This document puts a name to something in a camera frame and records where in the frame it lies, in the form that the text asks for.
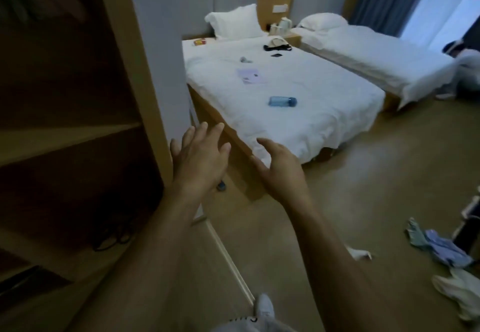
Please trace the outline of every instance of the right hand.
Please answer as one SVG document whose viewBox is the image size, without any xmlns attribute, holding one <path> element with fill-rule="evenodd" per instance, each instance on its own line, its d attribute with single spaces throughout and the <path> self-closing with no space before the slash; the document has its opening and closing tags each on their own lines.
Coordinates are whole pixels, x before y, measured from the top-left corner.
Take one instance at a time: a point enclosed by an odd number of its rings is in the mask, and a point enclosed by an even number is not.
<svg viewBox="0 0 480 332">
<path fill-rule="evenodd" d="M 269 169 L 256 156 L 250 157 L 268 194 L 286 208 L 310 203 L 307 181 L 298 158 L 285 146 L 272 140 L 257 138 L 257 142 L 272 157 Z"/>
</svg>

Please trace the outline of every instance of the bedroom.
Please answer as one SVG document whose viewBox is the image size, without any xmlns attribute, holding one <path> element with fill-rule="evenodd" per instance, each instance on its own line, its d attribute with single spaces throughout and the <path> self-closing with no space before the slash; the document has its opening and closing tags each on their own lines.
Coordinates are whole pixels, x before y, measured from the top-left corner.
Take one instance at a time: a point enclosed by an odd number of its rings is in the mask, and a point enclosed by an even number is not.
<svg viewBox="0 0 480 332">
<path fill-rule="evenodd" d="M 249 161 L 253 153 L 269 164 L 256 143 L 258 135 L 273 137 L 300 158 L 317 207 L 342 241 L 374 254 L 358 265 L 408 330 L 464 330 L 456 306 L 431 283 L 433 275 L 447 276 L 448 269 L 414 250 L 403 233 L 414 217 L 451 235 L 478 185 L 477 104 L 432 98 L 437 87 L 451 82 L 453 58 L 419 54 L 420 60 L 439 58 L 439 63 L 429 62 L 432 66 L 414 76 L 391 72 L 407 63 L 400 53 L 395 65 L 384 67 L 382 60 L 390 62 L 380 53 L 370 65 L 383 71 L 372 78 L 372 71 L 335 62 L 331 55 L 339 48 L 312 53 L 315 48 L 305 47 L 304 39 L 311 32 L 302 35 L 296 28 L 284 33 L 291 50 L 264 50 L 272 40 L 267 36 L 271 26 L 283 17 L 292 26 L 317 13 L 350 20 L 361 0 L 103 1 L 163 182 L 168 185 L 172 171 L 165 139 L 180 140 L 192 122 L 206 121 L 210 128 L 225 122 L 220 143 L 232 145 L 225 189 L 203 200 L 168 306 L 160 313 L 165 330 L 210 330 L 249 315 L 259 293 L 270 296 L 276 317 L 293 329 L 323 329 L 294 230 Z M 250 41 L 240 44 L 215 39 L 218 33 L 205 21 L 209 13 L 251 5 L 256 5 L 259 36 L 242 38 Z M 244 23 L 237 22 L 239 27 Z M 198 39 L 205 41 L 195 45 Z M 411 47 L 390 42 L 389 50 L 411 53 Z M 381 50 L 382 45 L 374 47 Z M 363 57 L 356 59 L 368 66 Z M 238 68 L 255 69 L 263 78 L 244 84 Z M 399 85 L 388 75 L 401 79 Z M 297 103 L 269 106 L 274 96 L 294 97 Z M 24 309 L 10 314 L 5 325 L 14 329 L 22 318 L 31 318 L 30 323 L 57 318 L 61 308 L 54 311 L 54 306 L 64 299 L 69 299 L 67 292 L 57 293 L 36 305 L 33 316 Z M 66 303 L 65 316 L 75 313 L 78 304 Z"/>
</svg>

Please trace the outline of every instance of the left hand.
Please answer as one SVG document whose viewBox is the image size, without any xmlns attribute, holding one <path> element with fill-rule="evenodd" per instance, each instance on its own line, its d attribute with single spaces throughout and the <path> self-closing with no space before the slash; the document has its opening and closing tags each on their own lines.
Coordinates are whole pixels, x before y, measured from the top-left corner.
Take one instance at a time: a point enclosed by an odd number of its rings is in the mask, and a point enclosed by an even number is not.
<svg viewBox="0 0 480 332">
<path fill-rule="evenodd" d="M 231 145 L 219 147 L 219 138 L 225 125 L 217 124 L 207 134 L 208 124 L 190 127 L 183 135 L 182 145 L 173 139 L 170 152 L 173 159 L 173 187 L 199 201 L 215 187 L 225 175 Z"/>
</svg>

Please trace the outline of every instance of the hand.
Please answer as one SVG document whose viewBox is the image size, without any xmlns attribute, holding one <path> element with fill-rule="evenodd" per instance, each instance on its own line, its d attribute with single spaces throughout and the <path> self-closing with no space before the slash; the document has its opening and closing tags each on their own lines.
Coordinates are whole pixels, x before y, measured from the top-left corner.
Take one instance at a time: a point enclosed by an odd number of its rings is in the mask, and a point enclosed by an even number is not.
<svg viewBox="0 0 480 332">
<path fill-rule="evenodd" d="M 272 156 L 270 169 L 259 158 L 251 156 L 268 194 L 285 208 L 310 203 L 307 181 L 298 158 L 285 146 L 272 140 L 257 138 L 257 142 Z"/>
<path fill-rule="evenodd" d="M 173 187 L 201 201 L 222 180 L 231 149 L 228 142 L 218 149 L 224 126 L 219 123 L 207 134 L 208 124 L 203 122 L 198 128 L 192 126 L 185 132 L 181 147 L 175 139 L 171 141 Z"/>
</svg>

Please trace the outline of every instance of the person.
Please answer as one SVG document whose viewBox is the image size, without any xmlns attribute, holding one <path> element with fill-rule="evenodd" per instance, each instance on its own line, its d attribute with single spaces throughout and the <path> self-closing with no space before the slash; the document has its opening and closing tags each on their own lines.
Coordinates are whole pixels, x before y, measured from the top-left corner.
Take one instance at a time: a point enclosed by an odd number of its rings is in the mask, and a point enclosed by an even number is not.
<svg viewBox="0 0 480 332">
<path fill-rule="evenodd" d="M 171 141 L 174 177 L 146 228 L 94 290 L 71 321 L 69 332 L 162 330 L 159 310 L 176 275 L 182 245 L 204 195 L 224 176 L 230 143 L 220 148 L 224 124 L 189 128 Z M 315 303 L 327 331 L 401 331 L 385 300 L 372 287 L 321 211 L 315 207 L 299 160 L 285 146 L 259 138 L 270 168 L 252 156 L 268 193 L 288 214 L 302 252 Z M 266 295 L 257 315 L 214 329 L 292 331 L 274 317 Z"/>
<path fill-rule="evenodd" d="M 455 58 L 458 70 L 452 83 L 441 88 L 435 98 L 455 99 L 459 89 L 470 93 L 480 91 L 480 52 L 469 48 L 463 40 L 448 43 L 442 52 Z"/>
</svg>

